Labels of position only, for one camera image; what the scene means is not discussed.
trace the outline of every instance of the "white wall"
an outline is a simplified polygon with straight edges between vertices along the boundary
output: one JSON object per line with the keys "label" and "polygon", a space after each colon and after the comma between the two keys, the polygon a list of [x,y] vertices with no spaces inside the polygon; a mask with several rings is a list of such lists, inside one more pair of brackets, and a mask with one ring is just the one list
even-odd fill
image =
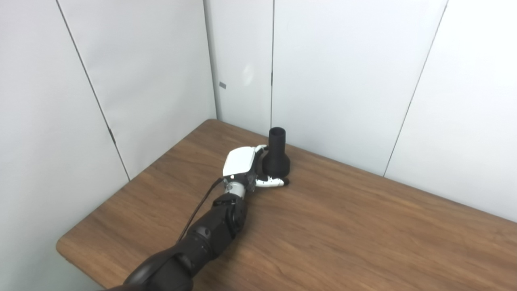
{"label": "white wall", "polygon": [[386,177],[517,221],[516,14],[449,1]]}
{"label": "white wall", "polygon": [[215,118],[202,0],[59,0],[129,177]]}
{"label": "white wall", "polygon": [[271,121],[273,1],[205,3],[218,119],[267,135]]}
{"label": "white wall", "polygon": [[128,182],[55,1],[0,2],[0,290],[99,286],[55,250]]}
{"label": "white wall", "polygon": [[272,125],[384,174],[445,3],[276,0]]}

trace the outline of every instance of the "cable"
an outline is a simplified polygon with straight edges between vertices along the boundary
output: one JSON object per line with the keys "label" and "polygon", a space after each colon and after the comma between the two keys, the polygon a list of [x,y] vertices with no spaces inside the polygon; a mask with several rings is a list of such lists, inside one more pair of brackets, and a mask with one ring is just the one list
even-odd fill
{"label": "cable", "polygon": [[219,183],[221,183],[222,181],[224,180],[224,178],[218,178],[213,184],[212,186],[210,187],[210,189],[208,189],[208,192],[205,194],[205,196],[201,199],[201,201],[199,202],[199,204],[197,205],[197,207],[194,209],[194,212],[192,213],[192,215],[190,216],[189,220],[187,221],[187,224],[185,225],[185,228],[183,229],[183,231],[181,232],[181,235],[179,235],[179,238],[178,240],[176,241],[176,243],[178,243],[182,238],[183,236],[185,235],[185,233],[187,232],[187,229],[189,228],[190,226],[190,223],[192,222],[192,220],[194,219],[194,216],[196,215],[196,213],[199,211],[199,208],[201,208],[201,205],[203,205],[203,203],[205,202],[205,200],[208,198],[208,195],[210,195],[210,192],[212,192],[212,190],[217,186],[219,185]]}

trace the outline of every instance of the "black vase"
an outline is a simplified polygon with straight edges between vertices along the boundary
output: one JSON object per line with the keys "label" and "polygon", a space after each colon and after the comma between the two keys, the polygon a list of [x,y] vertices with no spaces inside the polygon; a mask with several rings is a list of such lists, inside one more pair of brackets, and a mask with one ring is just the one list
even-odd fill
{"label": "black vase", "polygon": [[269,150],[262,160],[262,172],[273,178],[284,178],[291,169],[291,160],[285,154],[285,129],[269,130]]}

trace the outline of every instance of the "robotic hand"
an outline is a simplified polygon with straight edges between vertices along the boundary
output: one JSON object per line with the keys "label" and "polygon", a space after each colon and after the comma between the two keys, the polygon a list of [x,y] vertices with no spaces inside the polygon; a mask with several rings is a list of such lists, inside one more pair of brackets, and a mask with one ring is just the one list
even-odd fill
{"label": "robotic hand", "polygon": [[214,200],[212,208],[173,247],[146,259],[122,286],[108,291],[192,290],[192,278],[209,261],[219,257],[242,230],[247,214],[245,193],[254,191],[256,186],[289,184],[285,178],[258,176],[257,164],[265,150],[268,150],[266,145],[232,150],[223,168],[224,194]]}

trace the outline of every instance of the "black robotic arm segment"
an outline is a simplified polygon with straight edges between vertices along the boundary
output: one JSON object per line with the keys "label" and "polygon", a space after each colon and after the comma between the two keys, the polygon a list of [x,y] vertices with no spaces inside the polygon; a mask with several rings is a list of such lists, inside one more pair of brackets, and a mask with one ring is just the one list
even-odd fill
{"label": "black robotic arm segment", "polygon": [[148,288],[145,291],[191,290],[192,277],[230,245],[242,230],[246,214],[240,196],[221,195],[182,240],[141,263],[124,284],[143,285]]}

